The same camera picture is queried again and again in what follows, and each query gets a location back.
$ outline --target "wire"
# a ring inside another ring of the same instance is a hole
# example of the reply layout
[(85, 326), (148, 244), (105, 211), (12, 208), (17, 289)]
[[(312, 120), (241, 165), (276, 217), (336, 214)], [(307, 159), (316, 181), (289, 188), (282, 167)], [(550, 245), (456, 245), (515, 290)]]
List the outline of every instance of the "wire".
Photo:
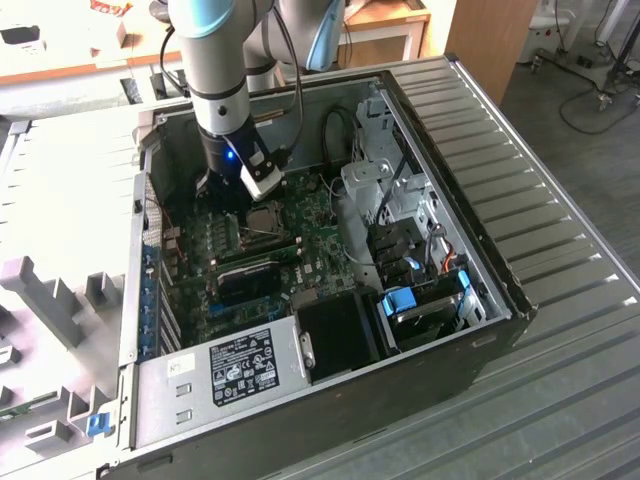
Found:
[(368, 262), (361, 262), (360, 260), (358, 260), (357, 258), (354, 258), (353, 256), (351, 256), (351, 254), (347, 251), (347, 247), (343, 246), (342, 247), (342, 253), (344, 253), (344, 256), (347, 257), (349, 260), (351, 260), (353, 263), (357, 264), (357, 265), (362, 265), (363, 267), (375, 267), (376, 264), (375, 263), (368, 263)]
[(380, 217), (382, 216), (382, 212), (384, 208), (387, 206), (387, 203), (389, 202), (389, 198), (391, 197), (391, 193), (393, 191), (393, 184), (396, 183), (396, 180), (398, 180), (398, 178), (400, 178), (400, 173), (402, 173), (404, 166), (409, 161), (409, 149), (407, 148), (407, 144), (404, 142), (403, 142), (402, 150), (403, 150), (402, 158), (400, 159), (398, 168), (396, 168), (396, 171), (393, 173), (393, 177), (391, 177), (391, 183), (389, 184), (389, 188), (387, 188), (387, 191), (384, 193), (384, 196), (382, 197), (382, 201), (380, 202), (380, 206), (378, 207), (378, 212), (376, 213), (376, 219), (375, 219), (376, 225), (380, 224)]
[(553, 10), (554, 10), (553, 13), (556, 17), (556, 28), (558, 29), (558, 36), (560, 37), (560, 45), (562, 46), (562, 53), (567, 53), (567, 49), (564, 47), (564, 37), (562, 36), (562, 32), (560, 31), (560, 24), (558, 23), (558, 0), (556, 0), (556, 5)]
[(324, 164), (325, 169), (328, 169), (331, 165), (331, 159), (329, 158), (329, 147), (327, 145), (327, 126), (329, 124), (329, 117), (332, 113), (337, 114), (340, 117), (340, 120), (342, 120), (342, 123), (345, 125), (345, 127), (347, 126), (345, 116), (347, 116), (349, 120), (351, 120), (353, 135), (355, 136), (358, 132), (358, 119), (353, 114), (353, 112), (351, 112), (351, 110), (343, 107), (342, 105), (333, 105), (331, 106), (331, 108), (329, 108), (329, 110), (327, 110), (327, 113), (325, 113), (324, 117), (322, 118), (322, 126), (320, 127), (322, 163)]
[(427, 252), (424, 260), (424, 267), (429, 271), (429, 265), (431, 264), (431, 246), (433, 245), (433, 239), (435, 237), (446, 237), (447, 231), (441, 223), (435, 223), (429, 228), (427, 237)]
[(449, 240), (447, 240), (446, 238), (444, 238), (443, 240), (444, 240), (444, 243), (446, 243), (447, 247), (449, 248), (449, 253), (447, 253), (447, 256), (445, 257), (444, 262), (442, 262), (442, 271), (447, 273), (449, 271), (449, 262), (453, 258), (453, 254), (455, 253), (455, 250)]
[(596, 27), (596, 29), (593, 31), (593, 43), (595, 43), (596, 45), (598, 45), (598, 30), (600, 30), (600, 27), (602, 26), (602, 23), (604, 22), (604, 19), (607, 18), (607, 14), (609, 13), (609, 8), (611, 8), (611, 4), (613, 3), (613, 0), (609, 0), (609, 3), (607, 3), (607, 8), (604, 11), (604, 15), (602, 15), (602, 18), (600, 19), (600, 22), (598, 22), (598, 26)]
[(570, 75), (573, 75), (574, 77), (581, 78), (581, 79), (582, 79), (582, 80), (584, 80), (585, 82), (589, 82), (589, 83), (593, 86), (593, 88), (594, 88), (594, 89), (596, 89), (596, 90), (598, 91), (598, 93), (607, 93), (608, 95), (613, 95), (613, 94), (615, 94), (615, 92), (606, 92), (605, 90), (602, 90), (602, 89), (598, 86), (598, 84), (597, 84), (594, 80), (592, 80), (591, 78), (586, 77), (586, 76), (584, 76), (584, 75), (582, 75), (582, 74), (580, 74), (580, 73), (578, 73), (578, 72), (574, 72), (573, 70), (571, 70), (571, 69), (569, 69), (569, 68), (565, 67), (564, 65), (562, 65), (562, 64), (560, 64), (560, 63), (558, 63), (558, 62), (556, 62), (556, 61), (554, 61), (554, 60), (551, 60), (550, 58), (547, 58), (546, 56), (545, 56), (545, 57), (543, 57), (543, 58), (544, 58), (544, 61), (545, 61), (545, 62), (550, 63), (551, 65), (553, 65), (554, 67), (556, 67), (556, 68), (558, 68), (558, 69), (562, 70), (563, 72), (568, 73), (568, 74), (570, 74)]
[[(164, 209), (164, 207), (162, 205), (160, 205), (160, 203), (158, 203), (156, 200), (154, 200), (153, 198), (150, 197), (146, 197), (148, 202), (151, 202), (155, 205), (158, 206), (158, 208), (160, 208), (160, 211), (162, 212), (162, 215), (164, 215), (164, 217), (167, 219), (167, 223), (169, 224), (169, 228), (171, 228), (171, 231), (175, 231), (173, 228), (173, 222), (171, 221), (171, 217), (169, 216), (169, 214), (167, 213), (167, 211)], [(178, 245), (178, 240), (176, 240), (176, 250), (178, 251), (178, 256), (180, 257), (180, 260), (182, 260), (182, 263), (186, 264), (187, 263), (187, 257), (185, 256), (184, 253), (182, 253), (182, 250), (180, 249), (180, 245)]]
[(298, 57), (296, 56), (296, 49), (293, 46), (293, 41), (291, 40), (291, 35), (289, 34), (289, 30), (287, 29), (287, 25), (284, 23), (284, 19), (280, 14), (280, 10), (277, 7), (273, 8), (273, 14), (276, 17), (278, 22), (278, 26), (280, 27), (280, 32), (284, 38), (285, 43), (287, 44), (287, 48), (289, 49), (289, 53), (291, 54), (291, 61), (293, 62), (293, 66), (296, 69), (296, 93), (295, 95), (298, 97), (298, 107), (300, 110), (300, 123), (298, 124), (298, 132), (291, 142), (291, 146), (289, 147), (289, 151), (293, 151), (295, 146), (297, 145), (300, 137), (302, 135), (302, 125), (304, 123), (304, 99), (302, 98), (302, 80), (300, 78), (300, 68), (298, 67)]
[(160, 46), (160, 70), (162, 71), (162, 74), (165, 76), (165, 78), (169, 80), (169, 83), (173, 86), (173, 88), (175, 88), (178, 92), (180, 92), (185, 97), (190, 97), (191, 93), (189, 92), (189, 89), (187, 88), (187, 86), (180, 85), (179, 80), (164, 68), (164, 53), (165, 53), (165, 50), (167, 49), (167, 44), (169, 43), (169, 39), (171, 38), (171, 36), (175, 31), (176, 29), (173, 28), (173, 25), (171, 25), (167, 29), (167, 34), (165, 35), (164, 40), (162, 41), (162, 45)]
[(569, 105), (571, 102), (584, 97), (585, 95), (588, 95), (589, 93), (593, 92), (593, 88), (590, 88), (589, 90), (585, 90), (584, 92), (580, 92), (572, 97), (569, 97), (567, 100), (565, 100), (564, 102), (562, 102), (562, 104), (560, 105), (560, 107), (558, 108), (558, 113), (560, 114), (560, 118), (562, 119), (562, 121), (564, 123), (566, 123), (569, 127), (571, 127), (573, 130), (575, 130), (576, 132), (580, 132), (583, 133), (585, 135), (600, 135), (602, 133), (605, 133), (607, 131), (609, 131), (611, 128), (613, 128), (614, 126), (616, 126), (618, 123), (622, 122), (624, 119), (626, 119), (627, 117), (630, 117), (633, 113), (636, 112), (636, 110), (638, 110), (637, 106), (634, 106), (631, 110), (629, 110), (627, 113), (621, 115), (620, 117), (618, 117), (617, 119), (615, 119), (613, 122), (611, 122), (609, 125), (607, 125), (606, 127), (600, 128), (598, 130), (585, 130), (581, 127), (577, 127), (576, 125), (574, 125), (569, 118), (566, 116), (564, 109), (567, 105)]
[(351, 39), (351, 30), (349, 30), (349, 25), (344, 21), (344, 29), (347, 32), (347, 44), (344, 47), (344, 68), (349, 68), (349, 64), (353, 59), (353, 40)]
[(324, 179), (324, 177), (322, 175), (320, 175), (320, 180), (322, 180), (322, 183), (324, 183), (324, 186), (327, 187), (327, 190), (329, 191), (329, 211), (331, 212), (331, 216), (335, 217), (336, 216), (336, 212), (333, 211), (333, 197), (343, 197), (346, 195), (347, 192), (342, 192), (342, 193), (337, 193), (334, 189), (333, 189), (333, 185), (334, 183), (336, 183), (338, 180), (342, 180), (342, 178), (340, 177), (336, 177), (333, 180), (331, 180), (331, 185), (328, 185), (326, 180)]

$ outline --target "warning label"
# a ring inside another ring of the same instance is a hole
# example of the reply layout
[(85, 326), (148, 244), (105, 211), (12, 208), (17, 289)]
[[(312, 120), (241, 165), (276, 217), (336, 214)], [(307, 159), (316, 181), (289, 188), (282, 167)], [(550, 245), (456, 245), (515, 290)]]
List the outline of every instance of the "warning label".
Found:
[(211, 347), (210, 354), (218, 407), (280, 385), (269, 329)]

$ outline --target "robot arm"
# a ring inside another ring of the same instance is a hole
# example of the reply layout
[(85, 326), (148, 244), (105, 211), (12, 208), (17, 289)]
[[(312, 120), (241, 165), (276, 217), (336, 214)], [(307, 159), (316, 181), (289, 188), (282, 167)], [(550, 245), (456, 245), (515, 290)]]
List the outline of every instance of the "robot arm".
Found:
[[(326, 70), (338, 45), (344, 0), (173, 0), (169, 4), (209, 174), (220, 175), (226, 183), (240, 178), (255, 200), (279, 184), (280, 168), (291, 155), (288, 150), (268, 151), (249, 104), (245, 59), (250, 68), (291, 59), (274, 8), (281, 12), (287, 30), (293, 30), (300, 66)], [(239, 162), (230, 161), (236, 158)]]

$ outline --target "ribbed metal surface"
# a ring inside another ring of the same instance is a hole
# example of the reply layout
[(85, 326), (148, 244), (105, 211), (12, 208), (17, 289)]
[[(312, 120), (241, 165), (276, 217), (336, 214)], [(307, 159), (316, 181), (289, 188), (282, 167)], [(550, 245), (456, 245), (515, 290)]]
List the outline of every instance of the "ribbed metal surface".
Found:
[(388, 68), (540, 310), (467, 392), (273, 478), (638, 478), (633, 279), (463, 68)]

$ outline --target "motherboard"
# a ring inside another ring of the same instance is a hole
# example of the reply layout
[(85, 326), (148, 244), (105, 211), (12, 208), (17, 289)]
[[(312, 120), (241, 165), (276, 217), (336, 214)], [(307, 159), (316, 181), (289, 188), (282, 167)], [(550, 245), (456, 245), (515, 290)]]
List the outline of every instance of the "motherboard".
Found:
[(318, 174), (301, 172), (242, 212), (216, 211), (207, 198), (172, 212), (170, 297), (183, 348), (353, 288), (332, 200)]

